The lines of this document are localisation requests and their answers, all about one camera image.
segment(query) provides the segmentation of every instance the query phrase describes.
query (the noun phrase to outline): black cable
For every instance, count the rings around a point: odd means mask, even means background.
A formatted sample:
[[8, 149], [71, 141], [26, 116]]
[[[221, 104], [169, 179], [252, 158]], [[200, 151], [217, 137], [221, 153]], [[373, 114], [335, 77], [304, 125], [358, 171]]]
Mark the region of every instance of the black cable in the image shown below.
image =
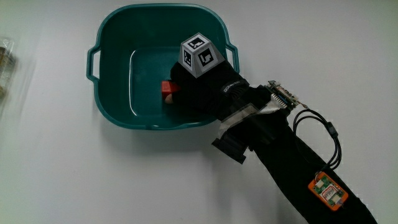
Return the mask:
[[[304, 112], [310, 112], [310, 113], [314, 114], [315, 116], [307, 115], [307, 116], [304, 116], [304, 117], [300, 118], [299, 120], [297, 120], [297, 118], [299, 118], [299, 116]], [[326, 130], [328, 131], [328, 133], [330, 134], [331, 138], [333, 139], [333, 141], [335, 143], [335, 152], [333, 153], [333, 156], [330, 158], [330, 160], [325, 165], [323, 165], [323, 164], [316, 164], [316, 165], [323, 166], [320, 169], [320, 171], [324, 171], [325, 169], [331, 169], [331, 170], [336, 169], [340, 165], [342, 152], [341, 152], [340, 142], [337, 138], [338, 133], [337, 133], [335, 127], [332, 125], [331, 122], [328, 122], [322, 115], [320, 115], [316, 111], [313, 111], [311, 109], [305, 109], [305, 110], [300, 111], [294, 118], [293, 132], [296, 137], [297, 137], [297, 126], [299, 125], [299, 123], [302, 120], [307, 119], [307, 118], [312, 118], [312, 119], [315, 119], [315, 120], [321, 122], [321, 124], [324, 125], [324, 127], [326, 128]], [[296, 143], [297, 150], [299, 151], [299, 153], [301, 153], [297, 138], [295, 140], [295, 143]], [[305, 158], [305, 156], [302, 153], [301, 153], [301, 155], [309, 164], [314, 164], [313, 162], [308, 161], [307, 158]]]

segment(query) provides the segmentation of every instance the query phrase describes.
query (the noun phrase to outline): white table surface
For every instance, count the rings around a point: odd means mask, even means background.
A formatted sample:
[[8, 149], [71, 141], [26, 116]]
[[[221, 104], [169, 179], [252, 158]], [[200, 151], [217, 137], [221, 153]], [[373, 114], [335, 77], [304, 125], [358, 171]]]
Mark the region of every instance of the white table surface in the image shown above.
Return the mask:
[[[0, 223], [305, 223], [253, 153], [241, 166], [210, 145], [217, 122], [128, 130], [98, 111], [86, 53], [111, 11], [144, 2], [0, 1], [19, 59], [0, 118]], [[250, 83], [279, 80], [333, 121], [337, 173], [395, 223], [398, 2], [186, 2], [225, 21]], [[326, 160], [333, 143], [314, 124], [299, 134]]]

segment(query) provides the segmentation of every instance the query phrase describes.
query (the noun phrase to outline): fiducial marker cube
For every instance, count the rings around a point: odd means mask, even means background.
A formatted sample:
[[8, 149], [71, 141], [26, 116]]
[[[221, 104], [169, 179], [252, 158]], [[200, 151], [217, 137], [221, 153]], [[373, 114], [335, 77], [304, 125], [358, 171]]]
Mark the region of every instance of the fiducial marker cube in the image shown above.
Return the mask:
[[225, 58], [214, 44], [200, 33], [181, 43], [178, 62], [195, 78], [223, 61]]

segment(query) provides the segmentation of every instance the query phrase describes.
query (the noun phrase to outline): orange circuit board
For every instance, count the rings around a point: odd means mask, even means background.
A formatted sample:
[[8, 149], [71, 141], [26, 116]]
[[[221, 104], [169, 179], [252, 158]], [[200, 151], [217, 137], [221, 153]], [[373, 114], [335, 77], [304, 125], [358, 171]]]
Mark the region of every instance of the orange circuit board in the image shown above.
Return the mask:
[[337, 211], [348, 198], [348, 193], [324, 172], [310, 182], [308, 189], [332, 211]]

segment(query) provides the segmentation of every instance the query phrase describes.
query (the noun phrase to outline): red cube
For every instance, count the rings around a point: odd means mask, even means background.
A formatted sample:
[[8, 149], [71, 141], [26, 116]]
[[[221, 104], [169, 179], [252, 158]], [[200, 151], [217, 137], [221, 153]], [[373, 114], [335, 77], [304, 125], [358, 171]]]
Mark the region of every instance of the red cube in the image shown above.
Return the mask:
[[176, 91], [179, 91], [181, 88], [175, 84], [174, 82], [171, 81], [162, 81], [162, 98], [163, 100], [166, 99], [166, 97], [169, 94], [172, 94]]

